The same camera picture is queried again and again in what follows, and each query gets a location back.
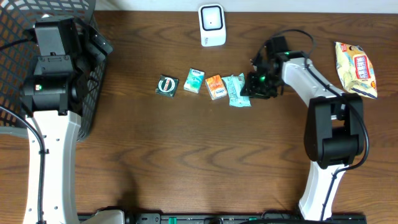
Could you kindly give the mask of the light teal wipes pack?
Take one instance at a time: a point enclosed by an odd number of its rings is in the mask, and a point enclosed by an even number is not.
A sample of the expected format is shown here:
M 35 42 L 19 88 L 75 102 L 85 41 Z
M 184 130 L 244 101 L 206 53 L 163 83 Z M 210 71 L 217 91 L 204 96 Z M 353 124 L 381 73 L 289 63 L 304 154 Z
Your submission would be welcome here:
M 241 96 L 241 90 L 245 85 L 244 74 L 231 75 L 229 77 L 221 78 L 226 86 L 229 96 L 229 105 L 233 107 L 251 107 L 251 102 L 248 96 Z

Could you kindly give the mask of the orange tissue pack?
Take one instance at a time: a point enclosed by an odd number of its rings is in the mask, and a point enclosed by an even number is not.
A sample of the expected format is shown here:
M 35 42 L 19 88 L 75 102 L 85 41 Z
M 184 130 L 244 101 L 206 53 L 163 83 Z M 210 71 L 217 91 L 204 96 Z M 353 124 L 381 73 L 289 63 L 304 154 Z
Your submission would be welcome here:
M 228 94 L 220 75 L 207 78 L 205 84 L 212 100 L 225 97 Z

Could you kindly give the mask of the green tissue pack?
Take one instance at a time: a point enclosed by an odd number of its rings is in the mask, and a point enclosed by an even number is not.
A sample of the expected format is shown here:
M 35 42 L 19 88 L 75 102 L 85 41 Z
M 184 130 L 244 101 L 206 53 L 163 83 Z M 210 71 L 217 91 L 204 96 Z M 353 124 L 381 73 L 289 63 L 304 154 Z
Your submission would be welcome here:
M 183 85 L 183 89 L 193 93 L 199 93 L 204 77 L 205 72 L 191 68 Z

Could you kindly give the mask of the round black tin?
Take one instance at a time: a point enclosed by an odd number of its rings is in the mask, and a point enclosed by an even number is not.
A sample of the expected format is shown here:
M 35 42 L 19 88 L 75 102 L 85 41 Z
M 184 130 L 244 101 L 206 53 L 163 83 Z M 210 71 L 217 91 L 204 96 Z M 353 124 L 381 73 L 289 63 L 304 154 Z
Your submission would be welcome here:
M 179 79 L 167 75 L 161 75 L 155 89 L 155 93 L 173 98 L 176 94 Z

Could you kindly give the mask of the yellow blue snack bag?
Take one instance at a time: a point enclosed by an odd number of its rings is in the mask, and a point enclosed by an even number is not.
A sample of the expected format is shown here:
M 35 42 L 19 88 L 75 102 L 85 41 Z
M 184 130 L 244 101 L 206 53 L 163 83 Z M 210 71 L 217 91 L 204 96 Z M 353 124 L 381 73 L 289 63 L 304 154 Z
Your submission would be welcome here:
M 359 45 L 335 42 L 336 71 L 348 93 L 377 99 L 376 76 L 369 57 Z

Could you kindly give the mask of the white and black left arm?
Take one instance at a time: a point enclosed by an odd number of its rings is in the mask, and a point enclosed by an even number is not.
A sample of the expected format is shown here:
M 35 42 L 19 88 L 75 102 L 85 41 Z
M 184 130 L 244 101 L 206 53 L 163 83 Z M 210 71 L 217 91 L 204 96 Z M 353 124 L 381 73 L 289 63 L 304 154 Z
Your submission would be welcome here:
M 21 93 L 29 137 L 24 223 L 78 223 L 76 144 L 113 49 L 89 22 L 73 16 L 39 19 L 31 33 L 40 53 Z

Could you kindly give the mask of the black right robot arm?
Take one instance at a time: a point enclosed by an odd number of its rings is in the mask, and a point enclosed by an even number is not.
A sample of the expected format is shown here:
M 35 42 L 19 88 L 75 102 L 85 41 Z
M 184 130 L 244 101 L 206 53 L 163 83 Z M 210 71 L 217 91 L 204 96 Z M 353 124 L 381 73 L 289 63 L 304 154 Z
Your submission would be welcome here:
M 369 135 L 363 120 L 363 101 L 330 83 L 310 55 L 290 50 L 283 35 L 274 35 L 251 60 L 241 95 L 269 99 L 290 86 L 306 104 L 303 143 L 310 172 L 298 209 L 303 220 L 330 222 L 331 205 L 345 172 L 363 165 L 369 154 Z

